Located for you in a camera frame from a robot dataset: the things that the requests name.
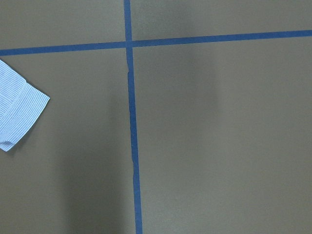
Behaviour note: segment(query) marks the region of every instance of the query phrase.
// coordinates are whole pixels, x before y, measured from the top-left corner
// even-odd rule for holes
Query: floor
[[[0,152],[0,233],[310,234],[311,11],[1,1],[0,59],[51,100]]]

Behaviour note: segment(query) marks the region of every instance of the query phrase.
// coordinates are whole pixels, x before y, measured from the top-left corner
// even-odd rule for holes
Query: painter's tape
[[[44,46],[44,47],[4,49],[4,50],[0,50],[0,56],[44,54],[44,53],[84,51],[84,50],[104,50],[104,49],[116,49],[116,48],[125,48],[125,47],[126,47],[126,42],[124,41],[78,44],[78,45],[57,45],[57,46]]]
[[[209,42],[236,41],[236,40],[312,37],[312,30],[301,30],[301,31],[229,34],[229,35],[216,35],[216,36],[203,36],[203,37],[168,38],[168,39],[151,39],[151,40],[132,41],[131,28],[129,28],[131,27],[131,22],[127,20],[126,24],[127,24],[126,25],[126,28],[127,28],[126,30],[127,40],[126,41],[3,49],[3,50],[0,50],[0,56],[44,54],[44,53],[84,51],[84,50],[105,50],[105,49],[117,49],[117,48],[127,48],[127,47],[147,47],[147,46],[161,46],[161,45],[209,43]]]
[[[135,204],[136,234],[143,234],[142,228],[142,209],[141,209],[141,191],[140,191],[140,173],[138,162],[137,145],[137,116],[136,116],[136,96],[135,96],[135,76],[133,66],[133,48],[132,48],[132,28],[131,28],[131,6],[130,0],[124,0],[125,15],[125,36],[126,36],[126,54],[128,64],[128,95],[130,112],[130,132],[131,132],[131,153],[133,161],[133,191]]]
[[[178,44],[208,43],[208,42],[235,41],[235,40],[298,38],[311,36],[312,30],[303,30],[303,31],[268,32],[268,33],[229,34],[229,35],[203,36],[190,38],[135,40],[132,42],[132,45],[133,47],[145,47],[145,46],[178,45]]]

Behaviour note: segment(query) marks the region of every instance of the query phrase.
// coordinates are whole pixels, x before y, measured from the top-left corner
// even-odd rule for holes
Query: white striped fabric
[[[0,148],[10,150],[31,128],[49,97],[0,60]]]

